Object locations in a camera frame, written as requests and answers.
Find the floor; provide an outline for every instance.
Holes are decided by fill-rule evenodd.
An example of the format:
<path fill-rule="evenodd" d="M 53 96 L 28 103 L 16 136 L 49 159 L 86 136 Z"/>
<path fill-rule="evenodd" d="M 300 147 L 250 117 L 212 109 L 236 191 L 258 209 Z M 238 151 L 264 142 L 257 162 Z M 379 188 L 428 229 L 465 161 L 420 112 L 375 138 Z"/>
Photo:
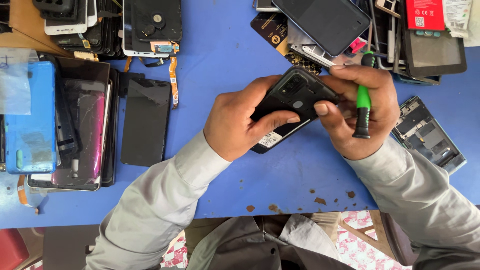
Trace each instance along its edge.
<path fill-rule="evenodd" d="M 368 211 L 346 211 L 342 213 L 343 219 L 353 228 L 363 228 L 372 225 L 372 219 Z M 369 236 L 376 238 L 375 232 Z M 344 263 L 358 270 L 410 270 L 412 267 L 404 267 L 395 260 L 376 250 L 371 245 L 347 230 L 338 228 L 336 242 L 338 251 Z M 162 267 L 176 265 L 179 268 L 187 267 L 187 248 L 185 238 L 180 237 L 177 242 L 167 251 Z"/>

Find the fingernail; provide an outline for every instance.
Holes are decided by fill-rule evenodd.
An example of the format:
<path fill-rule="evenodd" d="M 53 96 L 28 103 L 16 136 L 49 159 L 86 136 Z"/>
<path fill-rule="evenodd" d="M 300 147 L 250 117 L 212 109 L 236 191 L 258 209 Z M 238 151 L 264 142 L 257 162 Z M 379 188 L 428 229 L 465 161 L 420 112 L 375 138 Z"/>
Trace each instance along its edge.
<path fill-rule="evenodd" d="M 342 68 L 346 68 L 347 66 L 344 66 L 344 65 L 334 65 L 334 66 L 331 66 L 330 68 L 333 68 L 335 70 L 339 70 L 339 69 L 342 69 Z"/>
<path fill-rule="evenodd" d="M 315 107 L 315 111 L 317 111 L 318 115 L 324 116 L 324 115 L 328 114 L 327 105 L 325 105 L 325 104 L 315 104 L 314 107 Z"/>
<path fill-rule="evenodd" d="M 296 122 L 300 122 L 300 118 L 298 116 L 292 117 L 287 120 L 287 123 L 296 123 Z"/>

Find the hand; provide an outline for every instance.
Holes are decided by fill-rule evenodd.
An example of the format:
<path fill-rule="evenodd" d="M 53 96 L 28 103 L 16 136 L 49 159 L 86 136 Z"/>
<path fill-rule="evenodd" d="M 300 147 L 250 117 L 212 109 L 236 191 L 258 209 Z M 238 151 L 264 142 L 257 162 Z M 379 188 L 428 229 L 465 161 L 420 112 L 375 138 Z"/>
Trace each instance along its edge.
<path fill-rule="evenodd" d="M 258 78 L 242 91 L 217 96 L 205 124 L 204 135 L 210 147 L 223 159 L 233 161 L 243 156 L 267 133 L 283 124 L 300 121 L 298 114 L 288 110 L 274 111 L 258 122 L 250 118 L 267 90 L 280 77 Z"/>
<path fill-rule="evenodd" d="M 349 160 L 361 160 L 375 153 L 384 143 L 400 117 L 395 86 L 388 71 L 371 67 L 332 66 L 333 76 L 322 80 L 341 96 L 338 108 L 331 102 L 315 103 L 315 110 L 327 130 L 335 149 Z M 368 87 L 370 109 L 370 139 L 352 137 L 357 122 L 358 84 Z"/>

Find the shirt cuff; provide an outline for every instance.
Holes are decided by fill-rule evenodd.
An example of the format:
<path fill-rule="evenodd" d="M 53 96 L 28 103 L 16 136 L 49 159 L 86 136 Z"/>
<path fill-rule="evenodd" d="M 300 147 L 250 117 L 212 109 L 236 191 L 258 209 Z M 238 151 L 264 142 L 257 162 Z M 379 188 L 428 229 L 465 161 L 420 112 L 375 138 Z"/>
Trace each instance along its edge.
<path fill-rule="evenodd" d="M 372 155 L 362 160 L 349 160 L 347 163 L 359 178 L 371 181 L 395 179 L 407 170 L 407 151 L 392 137 Z"/>
<path fill-rule="evenodd" d="M 203 130 L 175 155 L 175 166 L 179 174 L 187 183 L 196 187 L 210 183 L 231 163 L 210 147 Z"/>

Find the green screwdriver handle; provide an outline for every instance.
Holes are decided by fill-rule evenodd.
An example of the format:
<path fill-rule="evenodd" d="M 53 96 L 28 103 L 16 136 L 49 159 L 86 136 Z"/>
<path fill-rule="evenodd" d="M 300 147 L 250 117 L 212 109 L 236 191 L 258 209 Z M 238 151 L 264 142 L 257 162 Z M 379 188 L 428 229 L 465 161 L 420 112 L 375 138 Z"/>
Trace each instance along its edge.
<path fill-rule="evenodd" d="M 373 55 L 372 51 L 366 51 L 363 53 L 361 65 L 370 67 L 375 65 L 375 56 Z M 368 134 L 368 118 L 370 117 L 371 105 L 372 101 L 370 100 L 370 95 L 368 94 L 368 88 L 359 85 L 359 90 L 357 93 L 357 124 L 352 137 L 359 139 L 370 138 L 370 135 Z"/>

